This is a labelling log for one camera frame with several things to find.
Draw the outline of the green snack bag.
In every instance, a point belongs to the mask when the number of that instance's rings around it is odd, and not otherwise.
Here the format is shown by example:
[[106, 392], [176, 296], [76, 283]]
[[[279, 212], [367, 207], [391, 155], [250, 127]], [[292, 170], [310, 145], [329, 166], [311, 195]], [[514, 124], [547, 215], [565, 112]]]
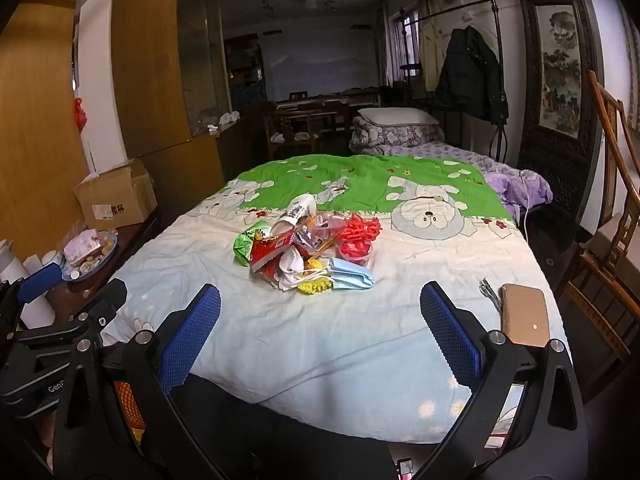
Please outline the green snack bag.
[[239, 264], [242, 264], [242, 266], [249, 266], [254, 241], [256, 238], [260, 240], [263, 237], [268, 237], [270, 231], [271, 226], [269, 223], [264, 220], [259, 220], [235, 237], [232, 245], [235, 260]]

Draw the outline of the red snack packet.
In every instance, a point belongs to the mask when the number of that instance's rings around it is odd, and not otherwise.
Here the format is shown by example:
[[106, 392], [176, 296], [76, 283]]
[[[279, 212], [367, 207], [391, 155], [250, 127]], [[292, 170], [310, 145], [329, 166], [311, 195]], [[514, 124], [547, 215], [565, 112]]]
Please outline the red snack packet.
[[293, 245], [294, 238], [294, 229], [273, 236], [255, 238], [250, 252], [250, 270], [258, 272], [270, 261], [278, 258]]

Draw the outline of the white plastic bag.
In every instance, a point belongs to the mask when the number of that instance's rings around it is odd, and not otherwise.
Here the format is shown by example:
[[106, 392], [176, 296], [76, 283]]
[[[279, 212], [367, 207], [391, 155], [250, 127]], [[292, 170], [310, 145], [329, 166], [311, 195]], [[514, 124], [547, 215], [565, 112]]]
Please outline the white plastic bag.
[[291, 246], [274, 259], [274, 280], [281, 292], [297, 287], [305, 278], [305, 261]]

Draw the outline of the blue face mask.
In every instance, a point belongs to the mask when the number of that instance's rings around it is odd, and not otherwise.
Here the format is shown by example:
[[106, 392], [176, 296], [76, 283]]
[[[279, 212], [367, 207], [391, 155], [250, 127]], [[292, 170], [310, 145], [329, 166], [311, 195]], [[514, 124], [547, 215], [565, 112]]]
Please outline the blue face mask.
[[358, 266], [340, 258], [332, 258], [327, 269], [334, 289], [365, 290], [375, 284], [374, 275], [365, 266]]

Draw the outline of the plastic cup with red paper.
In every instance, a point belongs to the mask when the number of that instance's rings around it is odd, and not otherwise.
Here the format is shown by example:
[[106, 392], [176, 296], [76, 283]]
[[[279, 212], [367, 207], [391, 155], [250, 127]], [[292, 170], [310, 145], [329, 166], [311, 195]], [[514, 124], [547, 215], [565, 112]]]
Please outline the plastic cup with red paper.
[[358, 266], [366, 266], [372, 252], [370, 240], [343, 240], [338, 246], [338, 255]]

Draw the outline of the yellow foam net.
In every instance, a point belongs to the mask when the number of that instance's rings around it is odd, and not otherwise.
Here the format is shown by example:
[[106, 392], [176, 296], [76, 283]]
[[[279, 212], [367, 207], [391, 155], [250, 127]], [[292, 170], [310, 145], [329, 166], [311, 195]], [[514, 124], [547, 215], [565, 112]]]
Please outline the yellow foam net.
[[307, 260], [303, 279], [296, 288], [299, 292], [308, 296], [332, 289], [333, 282], [329, 278], [329, 271], [326, 265], [318, 259]]

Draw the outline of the red foam net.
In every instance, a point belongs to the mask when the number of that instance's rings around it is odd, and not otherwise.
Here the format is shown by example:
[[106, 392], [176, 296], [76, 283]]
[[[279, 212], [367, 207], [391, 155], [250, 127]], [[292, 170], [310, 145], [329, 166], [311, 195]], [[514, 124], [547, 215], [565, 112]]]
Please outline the red foam net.
[[352, 214], [337, 237], [342, 242], [373, 242], [381, 233], [382, 226], [378, 218], [363, 219], [359, 214]]

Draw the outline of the white paper cup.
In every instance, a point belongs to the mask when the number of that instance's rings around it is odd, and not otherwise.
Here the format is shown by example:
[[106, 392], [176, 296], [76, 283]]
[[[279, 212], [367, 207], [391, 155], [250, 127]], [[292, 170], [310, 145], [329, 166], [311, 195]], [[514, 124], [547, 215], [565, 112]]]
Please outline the white paper cup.
[[305, 193], [291, 200], [283, 214], [271, 227], [272, 235], [279, 235], [296, 228], [304, 220], [313, 217], [317, 211], [317, 204], [314, 196]]

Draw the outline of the orange long box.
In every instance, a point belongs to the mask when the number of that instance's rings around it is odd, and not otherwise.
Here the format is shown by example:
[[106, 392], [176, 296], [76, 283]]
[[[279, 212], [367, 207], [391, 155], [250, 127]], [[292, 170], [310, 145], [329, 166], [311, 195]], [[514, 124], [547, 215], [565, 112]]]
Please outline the orange long box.
[[330, 252], [331, 250], [334, 250], [335, 247], [341, 243], [341, 239], [335, 235], [334, 237], [329, 238], [328, 240], [325, 240], [319, 247], [317, 250], [315, 250], [314, 252], [312, 252], [310, 254], [311, 258], [320, 258], [322, 255], [324, 255], [326, 252]]

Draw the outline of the clear red plastic bag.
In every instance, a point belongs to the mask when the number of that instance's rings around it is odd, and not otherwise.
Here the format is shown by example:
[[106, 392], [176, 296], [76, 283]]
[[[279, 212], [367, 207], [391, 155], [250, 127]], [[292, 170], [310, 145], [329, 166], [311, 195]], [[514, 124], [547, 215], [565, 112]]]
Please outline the clear red plastic bag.
[[348, 220], [339, 214], [316, 214], [306, 224], [310, 239], [323, 243], [337, 236], [346, 226]]

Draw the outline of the red trash basket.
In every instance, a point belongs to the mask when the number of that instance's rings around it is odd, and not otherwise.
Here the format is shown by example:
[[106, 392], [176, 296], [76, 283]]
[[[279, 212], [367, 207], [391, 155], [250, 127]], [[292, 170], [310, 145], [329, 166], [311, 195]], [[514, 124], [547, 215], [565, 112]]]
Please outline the red trash basket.
[[143, 417], [128, 382], [115, 382], [115, 388], [128, 426], [135, 430], [145, 430]]

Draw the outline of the dark wooden nightstand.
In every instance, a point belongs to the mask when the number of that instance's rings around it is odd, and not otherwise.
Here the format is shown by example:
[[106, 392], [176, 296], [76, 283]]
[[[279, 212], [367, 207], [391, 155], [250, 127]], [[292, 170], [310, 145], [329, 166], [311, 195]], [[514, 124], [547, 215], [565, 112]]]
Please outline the dark wooden nightstand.
[[160, 210], [155, 208], [145, 222], [117, 229], [118, 242], [111, 258], [96, 274], [80, 282], [59, 282], [47, 293], [55, 313], [55, 324], [62, 324], [77, 313], [146, 242], [160, 232]]

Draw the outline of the blue plate with snacks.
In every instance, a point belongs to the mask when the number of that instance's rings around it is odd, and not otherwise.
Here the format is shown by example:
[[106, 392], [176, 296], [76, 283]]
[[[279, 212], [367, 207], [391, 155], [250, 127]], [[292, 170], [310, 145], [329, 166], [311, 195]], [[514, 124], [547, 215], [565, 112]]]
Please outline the blue plate with snacks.
[[85, 230], [63, 248], [62, 280], [79, 282], [90, 278], [114, 255], [118, 243], [115, 230]]

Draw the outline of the brown cardboard box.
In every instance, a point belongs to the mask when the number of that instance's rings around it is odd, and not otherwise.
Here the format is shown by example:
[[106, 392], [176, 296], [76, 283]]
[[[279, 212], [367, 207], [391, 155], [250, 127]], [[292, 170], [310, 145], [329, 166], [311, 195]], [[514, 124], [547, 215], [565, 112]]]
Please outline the brown cardboard box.
[[89, 229], [133, 226], [157, 207], [152, 179], [140, 159], [85, 178], [74, 193]]

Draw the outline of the wooden chair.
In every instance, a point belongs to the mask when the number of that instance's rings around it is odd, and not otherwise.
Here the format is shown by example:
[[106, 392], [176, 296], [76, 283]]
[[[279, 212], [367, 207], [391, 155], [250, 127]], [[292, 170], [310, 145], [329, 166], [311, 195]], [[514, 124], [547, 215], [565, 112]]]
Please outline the wooden chair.
[[639, 341], [639, 133], [624, 103], [588, 73], [604, 139], [597, 231], [570, 259], [555, 296], [572, 300], [614, 356], [626, 361]]

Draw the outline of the purple bedsheet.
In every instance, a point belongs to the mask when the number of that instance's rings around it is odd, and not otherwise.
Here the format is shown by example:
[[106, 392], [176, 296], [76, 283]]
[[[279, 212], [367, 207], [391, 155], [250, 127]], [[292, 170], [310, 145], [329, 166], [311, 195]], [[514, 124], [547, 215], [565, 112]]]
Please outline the purple bedsheet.
[[515, 169], [489, 156], [455, 148], [444, 142], [427, 142], [412, 148], [382, 144], [373, 148], [355, 148], [355, 151], [368, 155], [412, 156], [415, 159], [461, 160], [480, 170], [516, 223], [521, 222], [527, 211], [553, 202], [550, 184], [535, 171]]

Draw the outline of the red hanging ornament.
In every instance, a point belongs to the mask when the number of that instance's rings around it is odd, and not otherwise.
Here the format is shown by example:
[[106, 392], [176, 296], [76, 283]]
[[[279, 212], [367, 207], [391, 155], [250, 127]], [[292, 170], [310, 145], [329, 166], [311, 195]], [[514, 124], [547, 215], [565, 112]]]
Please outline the red hanging ornament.
[[86, 112], [84, 111], [84, 108], [82, 107], [81, 98], [74, 99], [74, 118], [78, 132], [82, 133], [86, 128], [88, 118]]

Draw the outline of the folded floral blanket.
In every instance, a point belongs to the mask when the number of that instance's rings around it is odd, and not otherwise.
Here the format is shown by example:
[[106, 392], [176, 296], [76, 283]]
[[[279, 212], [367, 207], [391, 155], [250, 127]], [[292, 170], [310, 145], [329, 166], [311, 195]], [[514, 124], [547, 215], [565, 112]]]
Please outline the folded floral blanket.
[[353, 153], [378, 154], [380, 146], [416, 148], [430, 142], [444, 142], [445, 133], [439, 125], [378, 126], [358, 116], [352, 122], [349, 148]]

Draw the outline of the white pillow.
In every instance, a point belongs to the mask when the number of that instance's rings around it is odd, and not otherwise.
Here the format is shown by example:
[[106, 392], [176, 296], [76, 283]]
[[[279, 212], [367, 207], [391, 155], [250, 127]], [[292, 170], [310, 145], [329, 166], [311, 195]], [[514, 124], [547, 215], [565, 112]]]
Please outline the white pillow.
[[437, 126], [439, 121], [432, 115], [413, 107], [367, 107], [358, 110], [359, 115], [373, 125], [393, 126]]

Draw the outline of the wooden wardrobe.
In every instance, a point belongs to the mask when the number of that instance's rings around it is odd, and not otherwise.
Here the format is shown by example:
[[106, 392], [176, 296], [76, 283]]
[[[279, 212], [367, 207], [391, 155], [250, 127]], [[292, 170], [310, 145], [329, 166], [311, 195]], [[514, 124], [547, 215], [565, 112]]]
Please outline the wooden wardrobe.
[[112, 0], [115, 102], [129, 157], [164, 224], [226, 182], [217, 133], [231, 100], [220, 0]]

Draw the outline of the black coat on rack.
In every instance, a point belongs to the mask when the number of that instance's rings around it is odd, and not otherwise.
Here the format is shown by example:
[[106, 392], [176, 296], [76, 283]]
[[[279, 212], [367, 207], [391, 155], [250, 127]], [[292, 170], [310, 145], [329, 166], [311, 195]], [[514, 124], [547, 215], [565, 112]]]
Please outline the black coat on rack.
[[451, 32], [435, 92], [442, 104], [491, 125], [509, 117], [502, 66], [472, 26]]

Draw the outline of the framed landscape painting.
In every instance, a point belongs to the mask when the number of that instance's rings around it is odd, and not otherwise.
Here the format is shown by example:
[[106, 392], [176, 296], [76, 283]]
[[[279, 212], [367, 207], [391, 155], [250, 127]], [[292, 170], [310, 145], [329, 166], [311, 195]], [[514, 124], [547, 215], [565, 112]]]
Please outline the framed landscape painting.
[[553, 203], [579, 222], [599, 156], [601, 128], [588, 74], [603, 72], [591, 0], [520, 0], [526, 97], [518, 164], [550, 184]]

